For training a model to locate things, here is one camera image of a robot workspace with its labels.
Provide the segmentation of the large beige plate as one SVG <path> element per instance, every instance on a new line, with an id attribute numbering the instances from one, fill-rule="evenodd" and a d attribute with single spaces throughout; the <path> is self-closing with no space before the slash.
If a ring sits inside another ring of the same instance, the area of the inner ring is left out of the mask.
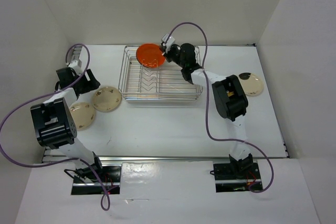
<path id="1" fill-rule="evenodd" d="M 93 107 L 100 112 L 111 112 L 116 109 L 122 100 L 119 90 L 112 86 L 99 88 L 91 97 Z"/>

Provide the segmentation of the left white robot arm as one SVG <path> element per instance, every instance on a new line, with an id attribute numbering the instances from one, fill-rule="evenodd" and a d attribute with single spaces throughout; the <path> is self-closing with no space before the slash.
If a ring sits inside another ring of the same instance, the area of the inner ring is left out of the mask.
<path id="1" fill-rule="evenodd" d="M 100 82 L 88 69 L 81 75 L 71 67 L 56 71 L 59 80 L 55 94 L 45 102 L 30 108 L 37 141 L 40 146 L 59 150 L 67 158 L 72 158 L 75 173 L 82 180 L 100 181 L 104 168 L 97 155 L 87 149 L 77 137 L 77 127 L 69 106 L 81 94 L 100 87 Z"/>

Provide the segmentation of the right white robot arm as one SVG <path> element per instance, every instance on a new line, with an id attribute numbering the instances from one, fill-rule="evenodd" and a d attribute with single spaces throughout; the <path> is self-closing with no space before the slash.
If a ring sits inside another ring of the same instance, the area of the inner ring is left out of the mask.
<path id="1" fill-rule="evenodd" d="M 245 119 L 248 100 L 236 75 L 220 76 L 205 70 L 196 60 L 195 47 L 185 43 L 180 46 L 173 44 L 170 48 L 160 47 L 167 62 L 173 62 L 181 67 L 185 81 L 206 88 L 206 116 L 208 116 L 209 94 L 213 94 L 217 113 L 229 120 L 242 137 L 225 138 L 224 142 L 235 144 L 230 149 L 229 170 L 233 177 L 243 178 L 253 165 L 253 156 L 247 146 Z"/>

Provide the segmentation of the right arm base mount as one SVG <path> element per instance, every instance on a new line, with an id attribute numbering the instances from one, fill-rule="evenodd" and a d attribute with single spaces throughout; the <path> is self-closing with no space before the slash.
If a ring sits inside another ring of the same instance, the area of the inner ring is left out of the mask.
<path id="1" fill-rule="evenodd" d="M 209 173 L 217 193 L 263 190 L 259 166 L 251 154 L 240 160 L 229 156 L 229 163 L 215 163 Z"/>

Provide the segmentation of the small beige calligraphy plate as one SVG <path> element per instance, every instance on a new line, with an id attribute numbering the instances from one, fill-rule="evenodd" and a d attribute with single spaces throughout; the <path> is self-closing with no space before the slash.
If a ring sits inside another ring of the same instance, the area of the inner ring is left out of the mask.
<path id="1" fill-rule="evenodd" d="M 69 110 L 78 131 L 87 129 L 96 117 L 94 107 L 87 102 L 75 103 Z"/>

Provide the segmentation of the cream plate with black patch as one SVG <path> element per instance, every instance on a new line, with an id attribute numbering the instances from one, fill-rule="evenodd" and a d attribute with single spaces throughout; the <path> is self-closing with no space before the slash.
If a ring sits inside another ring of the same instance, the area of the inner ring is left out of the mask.
<path id="1" fill-rule="evenodd" d="M 244 72 L 240 73 L 238 78 L 245 95 L 257 96 L 263 92 L 264 83 L 256 74 Z"/>

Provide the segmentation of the orange plate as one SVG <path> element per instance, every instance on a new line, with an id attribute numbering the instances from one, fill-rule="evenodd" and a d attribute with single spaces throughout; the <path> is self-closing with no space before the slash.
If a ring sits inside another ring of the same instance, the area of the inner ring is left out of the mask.
<path id="1" fill-rule="evenodd" d="M 136 50 L 136 58 L 139 64 L 152 69 L 160 67 L 165 62 L 160 47 L 156 44 L 142 44 Z"/>

